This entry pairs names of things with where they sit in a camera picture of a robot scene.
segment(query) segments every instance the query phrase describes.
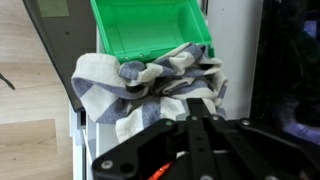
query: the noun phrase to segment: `towel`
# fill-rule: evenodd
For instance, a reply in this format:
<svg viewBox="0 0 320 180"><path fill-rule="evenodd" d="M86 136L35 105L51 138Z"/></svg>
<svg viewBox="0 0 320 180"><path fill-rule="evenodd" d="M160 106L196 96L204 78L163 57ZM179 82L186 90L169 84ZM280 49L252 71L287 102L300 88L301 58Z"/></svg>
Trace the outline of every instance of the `towel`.
<svg viewBox="0 0 320 180"><path fill-rule="evenodd" d="M221 107L227 89L222 62L208 57L208 47L185 43L150 63L120 65L107 54L85 54L72 76L75 93L89 118L115 124L119 142L161 118L189 114L187 98L202 98L210 113Z"/></svg>

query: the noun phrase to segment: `plastic crate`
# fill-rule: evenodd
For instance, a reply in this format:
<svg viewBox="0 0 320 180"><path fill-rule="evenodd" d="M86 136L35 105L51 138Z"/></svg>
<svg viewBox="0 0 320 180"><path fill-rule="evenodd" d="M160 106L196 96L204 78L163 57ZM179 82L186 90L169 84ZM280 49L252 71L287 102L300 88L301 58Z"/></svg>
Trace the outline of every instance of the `plastic crate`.
<svg viewBox="0 0 320 180"><path fill-rule="evenodd" d="M121 63L148 62L186 42L211 45L196 0L91 0L91 6L105 52Z"/></svg>

